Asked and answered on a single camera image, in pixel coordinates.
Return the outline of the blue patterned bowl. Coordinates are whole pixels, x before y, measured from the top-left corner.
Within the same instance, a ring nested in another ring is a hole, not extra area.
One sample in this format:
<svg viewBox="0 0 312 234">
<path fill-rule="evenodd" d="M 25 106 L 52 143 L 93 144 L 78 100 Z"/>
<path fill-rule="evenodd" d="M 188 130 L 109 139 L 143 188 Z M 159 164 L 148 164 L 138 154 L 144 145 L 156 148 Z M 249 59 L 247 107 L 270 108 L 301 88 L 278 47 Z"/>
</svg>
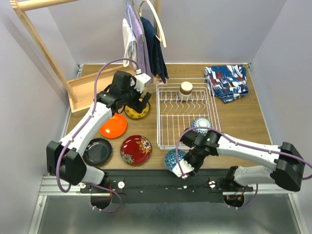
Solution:
<svg viewBox="0 0 312 234">
<path fill-rule="evenodd" d="M 182 160 L 184 158 L 184 156 L 186 155 L 186 152 L 178 149 L 177 151 L 177 155 L 178 155 L 178 159 Z M 170 171 L 173 172 L 174 167 L 177 165 L 177 158 L 176 158 L 176 150 L 175 149 L 171 149 L 167 152 L 165 159 L 165 166 L 166 168 Z"/>
</svg>

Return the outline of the orange plate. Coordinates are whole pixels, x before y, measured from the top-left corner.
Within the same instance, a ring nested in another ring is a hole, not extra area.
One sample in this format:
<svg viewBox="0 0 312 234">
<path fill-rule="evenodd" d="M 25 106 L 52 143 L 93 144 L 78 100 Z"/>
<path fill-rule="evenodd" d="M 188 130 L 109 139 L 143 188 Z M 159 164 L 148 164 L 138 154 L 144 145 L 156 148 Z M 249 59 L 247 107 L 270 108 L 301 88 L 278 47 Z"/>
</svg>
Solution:
<svg viewBox="0 0 312 234">
<path fill-rule="evenodd" d="M 117 138 L 127 129 L 127 120 L 122 114 L 114 114 L 99 129 L 100 134 L 106 138 Z"/>
</svg>

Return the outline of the white wire dish rack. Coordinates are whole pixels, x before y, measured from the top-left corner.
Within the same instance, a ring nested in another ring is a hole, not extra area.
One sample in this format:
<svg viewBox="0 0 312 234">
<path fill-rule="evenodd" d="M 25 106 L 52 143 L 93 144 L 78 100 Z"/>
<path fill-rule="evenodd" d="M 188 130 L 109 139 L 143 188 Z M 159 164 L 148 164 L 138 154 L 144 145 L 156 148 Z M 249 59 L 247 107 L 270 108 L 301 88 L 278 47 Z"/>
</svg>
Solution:
<svg viewBox="0 0 312 234">
<path fill-rule="evenodd" d="M 179 97 L 183 82 L 193 85 L 191 97 Z M 157 144 L 162 150 L 176 146 L 180 134 L 190 128 L 197 118 L 210 121 L 212 128 L 221 130 L 216 100 L 211 85 L 205 78 L 171 78 L 156 85 Z"/>
</svg>

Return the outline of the red white patterned bowl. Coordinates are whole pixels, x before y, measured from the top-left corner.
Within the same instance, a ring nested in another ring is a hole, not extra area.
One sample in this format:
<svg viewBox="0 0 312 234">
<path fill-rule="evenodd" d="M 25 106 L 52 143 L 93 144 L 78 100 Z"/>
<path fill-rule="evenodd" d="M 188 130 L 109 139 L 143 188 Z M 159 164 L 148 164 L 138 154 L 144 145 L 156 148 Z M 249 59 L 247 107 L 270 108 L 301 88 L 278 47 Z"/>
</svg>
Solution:
<svg viewBox="0 0 312 234">
<path fill-rule="evenodd" d="M 197 127 L 197 129 L 194 129 L 195 132 L 206 135 L 208 132 L 208 129 L 206 129 L 206 127 L 212 128 L 212 123 L 206 118 L 199 117 L 191 123 L 190 128 L 195 127 Z"/>
</svg>

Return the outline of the white brown metal cup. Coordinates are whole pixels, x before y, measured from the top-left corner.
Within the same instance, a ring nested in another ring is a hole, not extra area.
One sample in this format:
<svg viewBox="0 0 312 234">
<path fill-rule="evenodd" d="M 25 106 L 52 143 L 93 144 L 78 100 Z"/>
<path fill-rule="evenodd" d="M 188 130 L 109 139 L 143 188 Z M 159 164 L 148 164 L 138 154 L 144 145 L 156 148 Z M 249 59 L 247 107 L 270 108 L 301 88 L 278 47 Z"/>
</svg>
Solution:
<svg viewBox="0 0 312 234">
<path fill-rule="evenodd" d="M 181 101 L 188 101 L 192 98 L 192 90 L 193 90 L 193 85 L 188 82 L 184 81 L 180 85 L 178 97 Z"/>
</svg>

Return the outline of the red floral plate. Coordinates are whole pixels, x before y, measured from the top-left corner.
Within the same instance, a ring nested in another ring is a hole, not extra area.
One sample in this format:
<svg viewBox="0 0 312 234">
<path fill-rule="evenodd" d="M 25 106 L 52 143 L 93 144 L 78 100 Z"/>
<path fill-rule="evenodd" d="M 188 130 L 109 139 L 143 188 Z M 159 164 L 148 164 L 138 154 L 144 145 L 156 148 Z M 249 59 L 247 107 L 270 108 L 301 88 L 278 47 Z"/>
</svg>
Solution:
<svg viewBox="0 0 312 234">
<path fill-rule="evenodd" d="M 151 154 L 150 140 L 141 135 L 132 135 L 126 138 L 120 147 L 120 156 L 129 165 L 143 164 L 150 158 Z"/>
</svg>

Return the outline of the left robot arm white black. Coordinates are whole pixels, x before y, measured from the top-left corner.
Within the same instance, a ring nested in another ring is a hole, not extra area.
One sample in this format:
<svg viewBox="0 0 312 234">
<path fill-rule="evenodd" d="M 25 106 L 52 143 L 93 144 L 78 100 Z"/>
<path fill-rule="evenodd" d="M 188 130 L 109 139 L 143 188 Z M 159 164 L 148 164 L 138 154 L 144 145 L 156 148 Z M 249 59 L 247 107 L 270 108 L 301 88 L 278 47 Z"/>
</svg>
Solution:
<svg viewBox="0 0 312 234">
<path fill-rule="evenodd" d="M 129 106 L 138 113 L 143 111 L 151 94 L 146 93 L 144 97 L 142 94 L 151 80 L 145 73 L 133 76 L 117 71 L 109 89 L 96 95 L 90 109 L 74 129 L 59 142 L 51 141 L 47 145 L 48 173 L 71 185 L 89 183 L 96 192 L 104 192 L 108 187 L 104 171 L 85 164 L 82 156 L 100 127 L 119 109 Z"/>
</svg>

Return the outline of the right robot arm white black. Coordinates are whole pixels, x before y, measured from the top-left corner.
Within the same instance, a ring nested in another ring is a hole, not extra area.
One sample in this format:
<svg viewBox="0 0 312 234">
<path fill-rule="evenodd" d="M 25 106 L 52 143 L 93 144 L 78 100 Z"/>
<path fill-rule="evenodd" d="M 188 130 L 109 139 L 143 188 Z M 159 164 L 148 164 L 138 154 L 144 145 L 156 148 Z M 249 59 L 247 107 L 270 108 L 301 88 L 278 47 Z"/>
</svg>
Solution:
<svg viewBox="0 0 312 234">
<path fill-rule="evenodd" d="M 205 134 L 198 133 L 196 127 L 186 129 L 178 142 L 190 148 L 173 168 L 173 173 L 183 179 L 195 175 L 207 156 L 233 156 L 258 164 L 232 166 L 220 184 L 227 192 L 252 184 L 275 184 L 284 190 L 298 192 L 305 180 L 304 168 L 311 166 L 290 143 L 283 142 L 281 146 L 258 144 L 213 128 L 207 128 Z"/>
</svg>

